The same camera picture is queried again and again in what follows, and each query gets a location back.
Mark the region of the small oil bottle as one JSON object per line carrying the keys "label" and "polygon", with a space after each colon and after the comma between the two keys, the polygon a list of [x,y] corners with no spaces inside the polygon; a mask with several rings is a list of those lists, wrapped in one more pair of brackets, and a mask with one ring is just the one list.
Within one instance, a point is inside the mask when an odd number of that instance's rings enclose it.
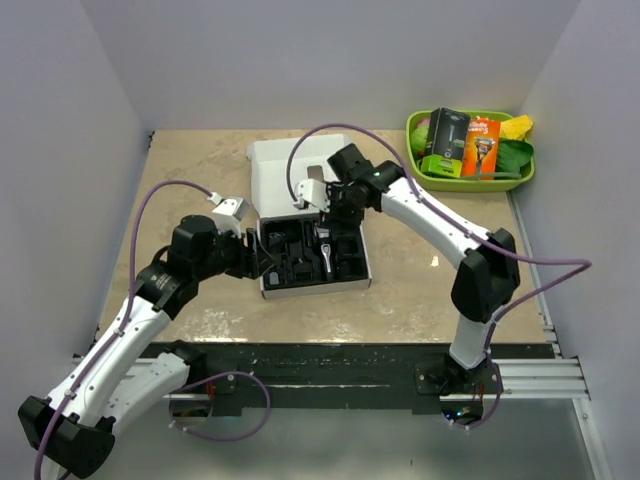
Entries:
{"label": "small oil bottle", "polygon": [[269,282],[272,285],[278,285],[280,283],[279,274],[276,271],[269,273]]}

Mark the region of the silver black hair clipper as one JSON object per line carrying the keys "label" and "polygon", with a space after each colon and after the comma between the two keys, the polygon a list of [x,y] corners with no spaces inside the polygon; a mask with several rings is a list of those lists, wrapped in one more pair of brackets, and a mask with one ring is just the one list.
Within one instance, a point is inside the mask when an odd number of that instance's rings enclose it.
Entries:
{"label": "silver black hair clipper", "polygon": [[327,280],[330,281],[334,278],[334,268],[332,265],[332,246],[331,246],[331,234],[330,230],[317,226],[315,228],[316,236],[318,239],[319,249],[323,258],[324,268],[327,276]]}

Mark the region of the white clipper kit box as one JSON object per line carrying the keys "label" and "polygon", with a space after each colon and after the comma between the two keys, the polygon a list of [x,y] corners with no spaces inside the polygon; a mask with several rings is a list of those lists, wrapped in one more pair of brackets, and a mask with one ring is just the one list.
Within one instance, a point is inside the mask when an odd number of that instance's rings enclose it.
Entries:
{"label": "white clipper kit box", "polygon": [[[371,285],[369,259],[361,227],[320,225],[321,211],[297,209],[286,181],[288,156],[295,138],[256,141],[249,148],[251,199],[258,213],[261,246],[273,265],[260,278],[264,299],[364,290]],[[334,278],[327,280],[315,228],[331,234]],[[280,283],[272,285],[269,273],[276,271]]]}

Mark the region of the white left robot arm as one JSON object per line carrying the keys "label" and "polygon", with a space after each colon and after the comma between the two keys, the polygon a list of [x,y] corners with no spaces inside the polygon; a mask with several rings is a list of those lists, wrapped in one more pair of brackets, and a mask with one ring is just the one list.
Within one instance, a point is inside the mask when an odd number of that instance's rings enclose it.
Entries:
{"label": "white left robot arm", "polygon": [[176,341],[146,369],[126,377],[139,356],[218,275],[256,279],[268,257],[255,229],[226,216],[188,215],[151,263],[136,273],[129,295],[105,333],[45,397],[28,397],[18,418],[36,452],[36,479],[86,479],[111,454],[117,437],[162,397],[196,392],[236,371],[210,374],[204,352]]}

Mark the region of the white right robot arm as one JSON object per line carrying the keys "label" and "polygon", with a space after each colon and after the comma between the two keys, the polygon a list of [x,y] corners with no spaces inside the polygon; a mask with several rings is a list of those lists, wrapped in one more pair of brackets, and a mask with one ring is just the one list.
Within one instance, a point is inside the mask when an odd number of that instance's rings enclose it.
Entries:
{"label": "white right robot arm", "polygon": [[452,390],[469,392],[481,380],[491,324],[520,285],[513,235],[465,220],[427,195],[400,165],[375,166],[353,143],[328,164],[337,180],[327,187],[327,219],[360,221],[371,208],[408,226],[455,268],[451,301],[459,320],[444,361],[445,379]]}

